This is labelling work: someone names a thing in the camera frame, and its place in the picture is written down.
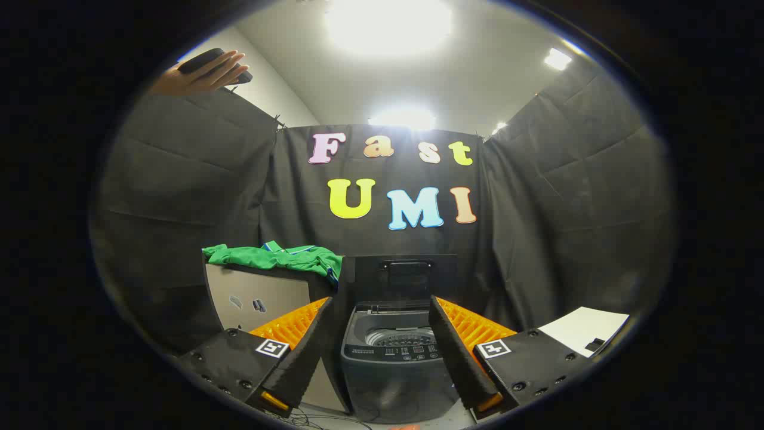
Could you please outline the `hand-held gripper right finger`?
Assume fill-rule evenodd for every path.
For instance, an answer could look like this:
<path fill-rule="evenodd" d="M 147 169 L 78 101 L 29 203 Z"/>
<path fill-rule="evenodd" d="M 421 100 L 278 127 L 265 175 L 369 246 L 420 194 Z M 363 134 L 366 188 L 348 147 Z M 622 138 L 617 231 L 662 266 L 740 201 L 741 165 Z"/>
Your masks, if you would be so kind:
<path fill-rule="evenodd" d="M 594 365 L 540 329 L 516 332 L 437 296 L 429 299 L 429 325 L 457 394 L 476 419 L 551 397 Z"/>

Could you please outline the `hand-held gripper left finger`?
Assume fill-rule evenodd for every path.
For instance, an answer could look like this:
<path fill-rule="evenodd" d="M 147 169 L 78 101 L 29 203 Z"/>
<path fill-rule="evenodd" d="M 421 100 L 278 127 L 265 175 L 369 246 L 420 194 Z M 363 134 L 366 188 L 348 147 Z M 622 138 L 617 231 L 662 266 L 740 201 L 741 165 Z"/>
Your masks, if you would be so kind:
<path fill-rule="evenodd" d="M 178 363 L 238 402 L 287 418 L 321 360 L 333 305 L 332 297 L 323 297 L 254 330 L 223 330 Z"/>

